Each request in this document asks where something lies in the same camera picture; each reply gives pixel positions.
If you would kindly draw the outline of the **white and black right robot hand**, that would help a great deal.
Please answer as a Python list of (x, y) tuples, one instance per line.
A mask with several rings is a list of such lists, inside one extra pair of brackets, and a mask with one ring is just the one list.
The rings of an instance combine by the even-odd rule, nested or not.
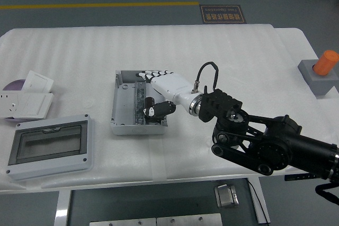
[(150, 83), (168, 101), (182, 105), (190, 115), (198, 116), (202, 96), (198, 79), (189, 82), (180, 74), (168, 70), (145, 70), (136, 76)]

